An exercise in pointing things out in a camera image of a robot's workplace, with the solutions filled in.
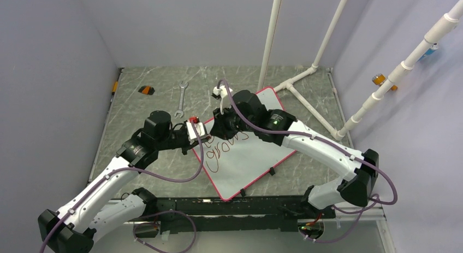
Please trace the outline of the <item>pink framed whiteboard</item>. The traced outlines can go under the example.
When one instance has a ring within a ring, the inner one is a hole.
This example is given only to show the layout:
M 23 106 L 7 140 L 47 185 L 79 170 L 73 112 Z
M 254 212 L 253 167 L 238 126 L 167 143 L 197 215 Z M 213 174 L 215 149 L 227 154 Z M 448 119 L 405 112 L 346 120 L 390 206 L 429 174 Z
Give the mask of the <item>pink framed whiteboard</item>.
M 263 142 L 252 132 L 238 132 L 230 140 L 211 137 L 203 143 L 203 152 L 203 169 L 223 201 L 239 195 L 295 153 Z

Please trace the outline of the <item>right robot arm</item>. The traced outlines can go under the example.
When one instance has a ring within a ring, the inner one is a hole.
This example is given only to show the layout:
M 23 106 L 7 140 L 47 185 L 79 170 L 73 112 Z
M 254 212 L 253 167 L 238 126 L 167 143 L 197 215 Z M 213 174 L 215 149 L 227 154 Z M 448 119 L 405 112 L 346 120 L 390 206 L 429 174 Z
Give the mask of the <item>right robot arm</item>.
M 341 202 L 366 207 L 377 179 L 375 151 L 361 152 L 311 130 L 295 116 L 281 109 L 267 109 L 255 93 L 242 90 L 229 97 L 224 86 L 212 96 L 221 101 L 213 111 L 210 134 L 223 140 L 239 132 L 252 132 L 261 141 L 301 152 L 338 174 L 323 185 L 310 186 L 301 202 L 301 211 L 315 217 L 322 209 Z

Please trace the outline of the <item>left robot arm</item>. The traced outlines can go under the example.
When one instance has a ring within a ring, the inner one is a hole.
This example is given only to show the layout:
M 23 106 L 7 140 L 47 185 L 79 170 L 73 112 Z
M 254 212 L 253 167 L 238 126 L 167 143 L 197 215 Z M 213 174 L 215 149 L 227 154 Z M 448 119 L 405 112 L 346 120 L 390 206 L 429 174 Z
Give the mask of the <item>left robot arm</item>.
M 209 140 L 205 125 L 192 117 L 174 126 L 165 111 L 153 111 L 129 140 L 116 151 L 107 167 L 75 198 L 57 211 L 45 210 L 38 217 L 43 243 L 40 252 L 90 252 L 94 244 L 123 223 L 152 219 L 157 212 L 157 197 L 138 188 L 125 199 L 107 202 L 139 174 L 174 182 L 146 168 L 163 150 L 181 149 L 183 154 Z

